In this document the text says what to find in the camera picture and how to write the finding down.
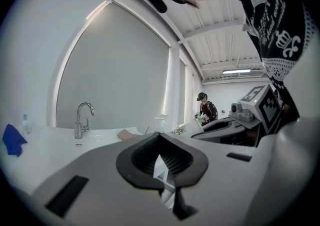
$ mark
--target person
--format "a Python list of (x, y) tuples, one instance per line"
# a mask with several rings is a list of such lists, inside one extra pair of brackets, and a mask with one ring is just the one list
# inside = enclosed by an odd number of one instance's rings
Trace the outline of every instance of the person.
[(201, 92), (198, 95), (197, 101), (201, 101), (200, 105), (200, 115), (203, 113), (204, 122), (202, 122), (202, 126), (208, 124), (209, 122), (212, 122), (214, 120), (218, 119), (218, 111), (215, 107), (215, 105), (208, 101), (207, 94)]
[[(196, 0), (173, 0), (199, 7)], [(253, 41), (266, 73), (278, 90), (287, 121), (299, 114), (283, 80), (318, 32), (319, 7), (314, 0), (240, 0), (245, 20), (243, 29)]]

